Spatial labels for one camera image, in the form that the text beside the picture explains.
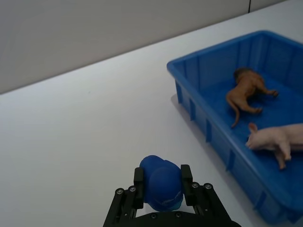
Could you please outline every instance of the bolt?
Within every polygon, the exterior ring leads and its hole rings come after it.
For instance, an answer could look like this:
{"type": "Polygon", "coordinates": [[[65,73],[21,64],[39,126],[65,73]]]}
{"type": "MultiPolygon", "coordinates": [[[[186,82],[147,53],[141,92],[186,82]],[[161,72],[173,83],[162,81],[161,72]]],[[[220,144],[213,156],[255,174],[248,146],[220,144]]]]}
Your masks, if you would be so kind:
{"type": "Polygon", "coordinates": [[[205,185],[205,188],[206,188],[206,189],[211,189],[212,186],[211,186],[210,184],[206,184],[206,185],[205,185]]]}
{"type": "Polygon", "coordinates": [[[151,214],[151,219],[156,219],[157,215],[156,214],[151,214]]]}
{"type": "Polygon", "coordinates": [[[121,195],[122,193],[123,193],[123,189],[118,189],[118,190],[117,190],[117,194],[118,194],[118,195],[121,195]]]}
{"type": "Polygon", "coordinates": [[[136,187],[131,187],[129,190],[130,190],[131,192],[134,192],[134,191],[136,191],[136,187]]]}
{"type": "Polygon", "coordinates": [[[180,213],[180,212],[177,212],[177,213],[176,213],[176,217],[177,217],[177,218],[180,218],[180,217],[181,217],[181,213],[180,213]]]}
{"type": "Polygon", "coordinates": [[[191,186],[192,186],[193,188],[197,188],[199,185],[198,185],[197,183],[193,183],[191,186]]]}

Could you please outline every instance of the toy pig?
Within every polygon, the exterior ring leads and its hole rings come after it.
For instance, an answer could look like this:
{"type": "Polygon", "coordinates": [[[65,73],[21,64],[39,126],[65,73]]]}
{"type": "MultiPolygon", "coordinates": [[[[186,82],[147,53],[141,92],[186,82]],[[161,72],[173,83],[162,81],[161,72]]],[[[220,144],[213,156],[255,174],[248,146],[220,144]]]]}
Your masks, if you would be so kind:
{"type": "Polygon", "coordinates": [[[303,123],[258,130],[256,124],[249,123],[251,132],[246,146],[252,150],[274,152],[280,169],[286,168],[285,161],[291,160],[290,152],[303,151],[303,123]]]}

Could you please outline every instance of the blue toy hat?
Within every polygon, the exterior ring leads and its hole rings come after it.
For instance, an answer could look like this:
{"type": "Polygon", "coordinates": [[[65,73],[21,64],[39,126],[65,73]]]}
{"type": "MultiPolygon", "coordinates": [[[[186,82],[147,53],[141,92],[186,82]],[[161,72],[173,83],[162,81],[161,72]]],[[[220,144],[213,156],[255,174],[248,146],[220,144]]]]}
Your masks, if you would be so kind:
{"type": "Polygon", "coordinates": [[[155,155],[145,157],[140,167],[144,170],[144,202],[160,212],[179,209],[183,201],[180,168],[155,155]]]}

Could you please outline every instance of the gray wall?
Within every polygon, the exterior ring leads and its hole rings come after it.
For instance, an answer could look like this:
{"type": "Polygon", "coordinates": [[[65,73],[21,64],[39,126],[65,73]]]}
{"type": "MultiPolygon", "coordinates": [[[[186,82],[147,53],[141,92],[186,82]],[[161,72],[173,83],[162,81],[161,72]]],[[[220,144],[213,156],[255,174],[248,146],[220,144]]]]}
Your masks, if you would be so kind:
{"type": "Polygon", "coordinates": [[[251,0],[250,11],[253,12],[257,9],[271,6],[282,1],[285,0],[251,0]]]}
{"type": "Polygon", "coordinates": [[[247,13],[249,0],[1,0],[0,93],[247,13]]]}

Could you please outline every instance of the white table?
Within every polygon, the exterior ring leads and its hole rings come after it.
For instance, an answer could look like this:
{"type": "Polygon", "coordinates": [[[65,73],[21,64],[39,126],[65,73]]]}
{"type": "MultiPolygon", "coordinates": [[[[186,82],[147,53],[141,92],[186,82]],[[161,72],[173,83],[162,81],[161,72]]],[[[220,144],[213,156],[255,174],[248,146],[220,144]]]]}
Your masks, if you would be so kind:
{"type": "Polygon", "coordinates": [[[166,63],[261,29],[303,42],[302,11],[287,1],[1,95],[0,225],[100,227],[115,189],[155,154],[211,182],[243,227],[268,226],[177,104],[166,63]]]}

